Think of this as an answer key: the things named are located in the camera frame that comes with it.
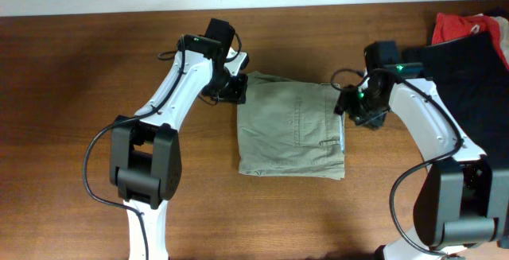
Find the red cloth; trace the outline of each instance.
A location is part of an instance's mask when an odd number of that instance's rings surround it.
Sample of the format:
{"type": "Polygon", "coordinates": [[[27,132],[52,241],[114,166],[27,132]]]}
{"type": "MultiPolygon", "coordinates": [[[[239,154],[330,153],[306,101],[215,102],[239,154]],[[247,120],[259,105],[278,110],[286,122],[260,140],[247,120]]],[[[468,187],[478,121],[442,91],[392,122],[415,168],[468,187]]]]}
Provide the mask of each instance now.
{"type": "Polygon", "coordinates": [[[509,70],[506,58],[500,48],[500,26],[499,23],[491,17],[474,16],[461,17],[454,14],[437,15],[437,24],[433,31],[431,44],[439,44],[446,41],[455,40],[461,37],[467,37],[471,34],[489,31],[492,35],[492,43],[495,51],[499,55],[506,69],[509,70]]]}

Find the wooden table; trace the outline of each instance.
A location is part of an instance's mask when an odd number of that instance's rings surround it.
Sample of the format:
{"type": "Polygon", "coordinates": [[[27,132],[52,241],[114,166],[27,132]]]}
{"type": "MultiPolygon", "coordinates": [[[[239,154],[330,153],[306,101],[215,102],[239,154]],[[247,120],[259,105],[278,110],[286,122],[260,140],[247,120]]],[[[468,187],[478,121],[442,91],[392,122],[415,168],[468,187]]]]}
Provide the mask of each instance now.
{"type": "MultiPolygon", "coordinates": [[[[373,41],[424,45],[437,12],[495,6],[507,1],[0,18],[0,258],[128,257],[126,212],[87,196],[84,150],[158,88],[170,64],[156,54],[182,33],[204,33],[210,17],[237,29],[251,56],[247,72],[327,82],[335,69],[362,69],[373,41]]],[[[397,116],[378,131],[347,122],[341,181],[239,175],[235,120],[235,106],[198,101],[184,121],[183,175],[166,226],[172,259],[340,257],[398,238],[390,187],[421,156],[397,116]]],[[[88,176],[95,192],[119,200],[109,146],[106,138],[95,147],[88,176]]],[[[397,195],[404,227],[424,177],[416,173],[397,195]]],[[[509,252],[489,243],[464,255],[501,260],[509,252]]]]}

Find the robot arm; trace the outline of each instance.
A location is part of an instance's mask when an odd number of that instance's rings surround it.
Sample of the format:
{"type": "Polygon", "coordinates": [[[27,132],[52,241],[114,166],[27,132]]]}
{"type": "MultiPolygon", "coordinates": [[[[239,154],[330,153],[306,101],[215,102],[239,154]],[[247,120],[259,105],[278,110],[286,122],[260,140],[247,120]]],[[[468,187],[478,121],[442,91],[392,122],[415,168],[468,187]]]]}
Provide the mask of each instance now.
{"type": "Polygon", "coordinates": [[[500,239],[509,202],[507,164],[487,158],[460,128],[422,64],[399,63],[396,46],[390,42],[368,46],[365,57],[367,82],[342,92],[336,113],[346,111],[356,124],[376,128],[383,121],[381,116],[393,111],[431,167],[414,205],[415,228],[406,235],[400,233],[419,247],[429,247],[435,255],[400,239],[381,249],[379,258],[440,259],[443,255],[438,251],[452,254],[500,239]],[[454,154],[437,159],[448,152],[454,154]]]}
{"type": "MultiPolygon", "coordinates": [[[[240,71],[249,57],[231,49],[235,35],[227,22],[212,19],[204,37],[182,37],[169,74],[135,115],[160,109],[112,130],[110,181],[118,187],[124,204],[142,213],[151,259],[168,259],[166,208],[182,170],[178,131],[196,96],[201,92],[216,102],[246,101],[247,76],[240,71]],[[144,143],[153,144],[152,153],[137,150],[144,143]]],[[[116,122],[123,119],[126,117],[119,116],[116,122]]],[[[132,211],[127,215],[130,259],[146,259],[138,216],[132,211]]]]}

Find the khaki pants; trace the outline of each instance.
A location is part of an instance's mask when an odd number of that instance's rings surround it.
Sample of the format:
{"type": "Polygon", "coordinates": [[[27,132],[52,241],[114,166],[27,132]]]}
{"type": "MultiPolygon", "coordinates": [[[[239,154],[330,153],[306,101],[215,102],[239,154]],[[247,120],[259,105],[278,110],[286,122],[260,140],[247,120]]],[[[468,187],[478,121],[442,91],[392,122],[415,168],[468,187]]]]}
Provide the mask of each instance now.
{"type": "Polygon", "coordinates": [[[253,176],[344,177],[339,92],[329,84],[249,74],[237,109],[239,173],[253,176]]]}

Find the folded clothes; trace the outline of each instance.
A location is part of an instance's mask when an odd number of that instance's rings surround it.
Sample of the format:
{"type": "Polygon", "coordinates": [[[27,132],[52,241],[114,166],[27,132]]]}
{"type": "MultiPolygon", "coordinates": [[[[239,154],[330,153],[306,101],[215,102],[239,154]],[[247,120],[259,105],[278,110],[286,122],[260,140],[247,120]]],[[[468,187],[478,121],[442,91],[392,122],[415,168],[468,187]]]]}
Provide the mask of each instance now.
{"type": "Polygon", "coordinates": [[[509,72],[492,46],[490,34],[478,33],[429,46],[420,56],[458,125],[488,158],[506,164],[509,72]]]}
{"type": "Polygon", "coordinates": [[[433,31],[432,45],[456,40],[472,34],[489,32],[493,48],[503,65],[509,70],[509,25],[503,17],[488,17],[482,14],[473,17],[461,17],[454,14],[437,15],[437,24],[433,31]]]}
{"type": "Polygon", "coordinates": [[[246,104],[237,106],[239,173],[253,176],[344,177],[339,92],[253,72],[246,104]]]}

